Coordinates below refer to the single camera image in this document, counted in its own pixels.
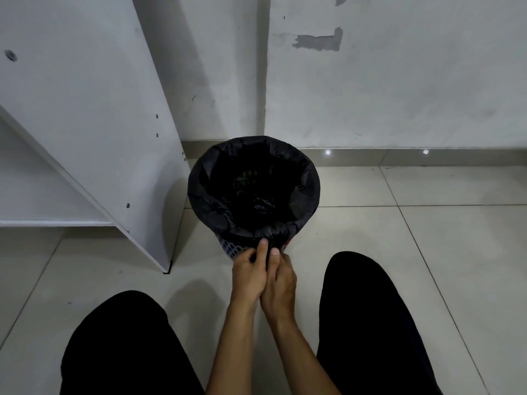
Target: forearm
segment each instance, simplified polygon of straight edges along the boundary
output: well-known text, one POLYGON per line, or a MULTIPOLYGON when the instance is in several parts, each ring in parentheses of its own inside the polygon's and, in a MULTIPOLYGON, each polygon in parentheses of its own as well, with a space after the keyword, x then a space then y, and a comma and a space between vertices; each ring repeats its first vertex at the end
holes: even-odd
POLYGON ((253 336, 254 310, 231 302, 207 385, 207 395, 250 394, 253 336))
POLYGON ((273 335, 293 395, 340 395, 296 323, 274 328, 273 335))

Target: plastic bag liner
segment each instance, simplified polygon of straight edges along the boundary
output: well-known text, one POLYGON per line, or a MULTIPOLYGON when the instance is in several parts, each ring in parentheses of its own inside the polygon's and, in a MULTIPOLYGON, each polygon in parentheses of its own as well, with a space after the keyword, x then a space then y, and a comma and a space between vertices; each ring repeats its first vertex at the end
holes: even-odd
POLYGON ((267 136, 214 145, 190 172, 196 216, 235 258, 260 239, 279 249, 316 211, 320 180, 313 162, 292 145, 267 136))

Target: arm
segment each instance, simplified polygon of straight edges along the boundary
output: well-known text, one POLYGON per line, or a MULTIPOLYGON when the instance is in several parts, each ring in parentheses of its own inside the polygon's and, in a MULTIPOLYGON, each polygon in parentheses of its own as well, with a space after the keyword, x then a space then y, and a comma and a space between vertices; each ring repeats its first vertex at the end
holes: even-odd
POLYGON ((249 395, 253 365, 254 312, 266 284, 267 241, 234 261, 232 293, 207 385, 207 395, 249 395), (256 253, 256 261, 250 262, 256 253))
POLYGON ((289 257, 273 248, 260 297, 293 395, 340 395, 295 321, 296 274, 289 257))

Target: person's right hand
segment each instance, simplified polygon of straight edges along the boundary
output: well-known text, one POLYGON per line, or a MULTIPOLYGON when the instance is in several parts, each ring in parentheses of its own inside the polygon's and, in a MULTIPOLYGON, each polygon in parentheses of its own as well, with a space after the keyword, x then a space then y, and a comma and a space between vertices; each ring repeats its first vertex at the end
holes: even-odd
POLYGON ((267 266, 267 283, 260 303, 273 332, 280 325, 295 323, 296 274, 291 259, 271 249, 267 266))

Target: hand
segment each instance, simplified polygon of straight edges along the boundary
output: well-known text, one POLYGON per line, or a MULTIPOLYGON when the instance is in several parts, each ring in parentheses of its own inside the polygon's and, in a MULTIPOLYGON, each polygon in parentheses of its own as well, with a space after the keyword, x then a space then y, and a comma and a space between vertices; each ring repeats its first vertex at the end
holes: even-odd
POLYGON ((265 271, 267 247, 267 239, 262 239, 258 249, 249 248, 234 260, 231 304, 248 306, 253 312, 256 310, 258 298, 267 280, 265 271), (255 253, 256 261, 251 263, 250 259, 255 253))
POLYGON ((273 333, 280 325, 296 324, 296 274, 287 255, 277 248, 271 249, 267 267, 267 284, 260 303, 273 333))

